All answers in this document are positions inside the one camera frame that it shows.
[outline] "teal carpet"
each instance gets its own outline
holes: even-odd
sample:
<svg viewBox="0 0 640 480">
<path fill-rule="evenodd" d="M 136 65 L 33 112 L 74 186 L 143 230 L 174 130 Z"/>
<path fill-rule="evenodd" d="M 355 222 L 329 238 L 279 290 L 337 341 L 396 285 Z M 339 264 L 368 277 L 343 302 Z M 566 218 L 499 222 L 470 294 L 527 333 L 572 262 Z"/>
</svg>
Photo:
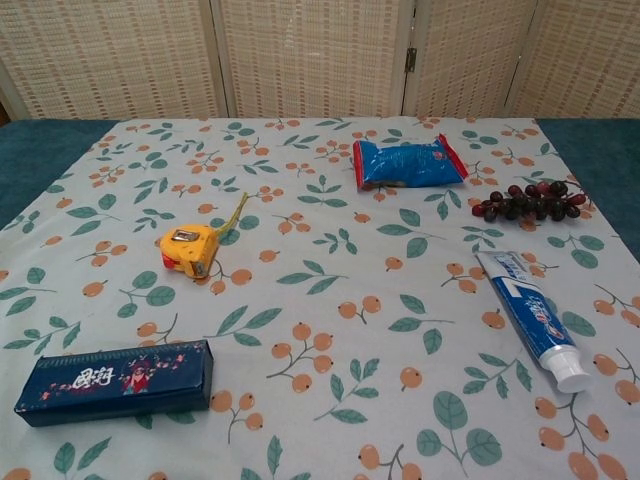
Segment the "teal carpet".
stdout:
<svg viewBox="0 0 640 480">
<path fill-rule="evenodd" d="M 640 120 L 538 120 L 560 157 L 640 261 Z"/>
<path fill-rule="evenodd" d="M 0 128 L 0 228 L 115 121 L 25 120 Z M 640 120 L 539 120 L 540 127 L 640 260 Z"/>
<path fill-rule="evenodd" d="M 0 228 L 118 122 L 23 120 L 0 128 Z"/>
</svg>

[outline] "table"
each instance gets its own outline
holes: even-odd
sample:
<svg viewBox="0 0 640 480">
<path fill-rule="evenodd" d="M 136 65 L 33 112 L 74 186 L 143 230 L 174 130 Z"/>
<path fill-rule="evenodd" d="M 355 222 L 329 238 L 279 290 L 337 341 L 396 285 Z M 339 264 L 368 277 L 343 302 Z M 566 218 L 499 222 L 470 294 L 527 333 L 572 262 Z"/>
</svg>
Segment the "table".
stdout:
<svg viewBox="0 0 640 480">
<path fill-rule="evenodd" d="M 356 191 L 355 138 L 440 132 L 463 185 Z M 0 475 L 638 477 L 638 263 L 595 206 L 562 223 L 469 213 L 570 175 L 531 119 L 118 123 L 0 233 Z M 219 226 L 244 191 L 211 278 L 164 269 L 162 234 Z M 478 249 L 523 254 L 593 388 L 554 389 Z M 208 412 L 32 429 L 11 411 L 39 355 L 198 338 L 216 358 Z"/>
</svg>

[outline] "snack bag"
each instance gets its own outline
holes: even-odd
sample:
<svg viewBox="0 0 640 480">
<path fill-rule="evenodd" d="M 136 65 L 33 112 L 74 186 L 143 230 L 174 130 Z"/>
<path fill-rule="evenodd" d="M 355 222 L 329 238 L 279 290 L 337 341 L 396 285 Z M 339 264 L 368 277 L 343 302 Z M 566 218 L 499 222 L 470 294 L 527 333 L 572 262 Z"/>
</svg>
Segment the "snack bag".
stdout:
<svg viewBox="0 0 640 480">
<path fill-rule="evenodd" d="M 431 187 L 460 183 L 468 173 L 458 154 L 440 134 L 432 144 L 378 148 L 374 143 L 353 144 L 358 188 L 379 185 Z"/>
</svg>

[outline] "red package edge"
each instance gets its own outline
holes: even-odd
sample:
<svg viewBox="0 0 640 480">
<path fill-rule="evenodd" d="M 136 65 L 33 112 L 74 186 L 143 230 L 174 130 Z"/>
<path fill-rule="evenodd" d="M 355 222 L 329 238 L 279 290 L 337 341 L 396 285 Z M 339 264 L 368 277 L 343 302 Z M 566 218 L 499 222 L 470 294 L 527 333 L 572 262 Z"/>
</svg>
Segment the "red package edge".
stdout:
<svg viewBox="0 0 640 480">
<path fill-rule="evenodd" d="M 460 174 L 462 179 L 464 180 L 465 178 L 467 178 L 469 176 L 469 172 L 467 172 L 467 169 L 465 168 L 464 163 L 462 163 L 456 151 L 453 148 L 451 148 L 451 145 L 449 145 L 449 142 L 447 142 L 447 137 L 445 137 L 441 133 L 440 135 L 438 135 L 438 140 L 440 140 L 440 142 L 442 143 L 442 146 L 447 152 L 447 155 L 449 155 L 449 157 L 451 158 L 451 161 L 453 162 L 453 167 Z"/>
<path fill-rule="evenodd" d="M 353 169 L 356 173 L 356 184 L 358 188 L 362 188 L 364 186 L 364 171 L 362 168 L 362 149 L 359 141 L 353 143 Z"/>
</svg>

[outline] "white toothpaste cap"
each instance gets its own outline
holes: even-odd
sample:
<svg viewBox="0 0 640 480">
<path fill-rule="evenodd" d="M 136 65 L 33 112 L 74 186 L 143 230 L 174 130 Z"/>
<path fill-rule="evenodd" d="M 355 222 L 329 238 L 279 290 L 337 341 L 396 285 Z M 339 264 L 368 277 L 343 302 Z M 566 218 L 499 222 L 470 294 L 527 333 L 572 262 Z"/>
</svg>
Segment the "white toothpaste cap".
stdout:
<svg viewBox="0 0 640 480">
<path fill-rule="evenodd" d="M 591 375 L 582 369 L 580 354 L 576 350 L 554 352 L 546 363 L 562 393 L 581 392 L 591 385 Z"/>
</svg>

